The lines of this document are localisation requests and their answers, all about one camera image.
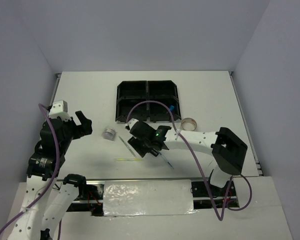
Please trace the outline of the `large brown-core tape roll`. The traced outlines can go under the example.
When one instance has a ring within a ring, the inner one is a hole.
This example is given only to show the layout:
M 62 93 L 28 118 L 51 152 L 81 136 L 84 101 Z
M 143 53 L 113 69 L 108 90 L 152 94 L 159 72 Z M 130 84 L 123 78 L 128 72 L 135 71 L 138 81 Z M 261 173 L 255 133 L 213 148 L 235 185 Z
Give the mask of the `large brown-core tape roll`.
M 195 131 L 197 122 L 191 117 L 186 117 L 181 120 L 180 127 L 185 131 Z

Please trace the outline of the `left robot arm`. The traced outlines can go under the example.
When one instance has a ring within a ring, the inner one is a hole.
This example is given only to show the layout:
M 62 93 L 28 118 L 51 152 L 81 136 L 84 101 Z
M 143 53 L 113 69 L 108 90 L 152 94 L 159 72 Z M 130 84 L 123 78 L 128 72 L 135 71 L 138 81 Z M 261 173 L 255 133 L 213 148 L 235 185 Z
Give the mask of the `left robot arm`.
M 51 240 L 67 209 L 75 199 L 87 196 L 86 178 L 68 174 L 51 204 L 49 196 L 55 185 L 65 154 L 73 140 L 91 135 L 92 121 L 77 111 L 80 124 L 76 125 L 66 111 L 44 113 L 40 140 L 28 160 L 26 189 L 20 212 L 10 222 L 14 224 L 9 240 Z

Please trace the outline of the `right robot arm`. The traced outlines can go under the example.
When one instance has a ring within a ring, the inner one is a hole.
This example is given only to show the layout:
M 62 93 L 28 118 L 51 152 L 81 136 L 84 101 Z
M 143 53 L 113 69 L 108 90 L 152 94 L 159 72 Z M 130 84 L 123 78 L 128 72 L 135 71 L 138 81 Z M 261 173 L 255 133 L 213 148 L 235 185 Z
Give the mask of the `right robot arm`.
M 125 128 L 132 135 L 128 143 L 141 157 L 148 153 L 157 156 L 162 150 L 190 150 L 212 156 L 216 166 L 209 176 L 207 190 L 213 196 L 224 191 L 231 177 L 242 173 L 248 146 L 227 127 L 213 132 L 175 130 L 164 125 L 154 129 L 132 118 Z

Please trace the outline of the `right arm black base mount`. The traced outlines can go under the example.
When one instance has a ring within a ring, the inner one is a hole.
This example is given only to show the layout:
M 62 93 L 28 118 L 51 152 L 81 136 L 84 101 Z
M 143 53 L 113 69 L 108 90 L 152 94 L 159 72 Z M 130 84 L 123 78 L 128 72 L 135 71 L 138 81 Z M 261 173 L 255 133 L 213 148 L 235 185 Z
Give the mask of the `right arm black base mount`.
M 228 183 L 229 182 L 227 182 L 225 187 L 223 188 L 209 185 L 214 199 L 219 197 L 224 197 L 226 195 Z M 209 198 L 208 190 L 203 181 L 198 181 L 198 180 L 192 181 L 190 191 L 192 192 L 192 196 L 194 198 Z M 228 190 L 228 197 L 235 197 L 236 195 L 237 195 L 236 188 L 234 183 L 232 182 Z

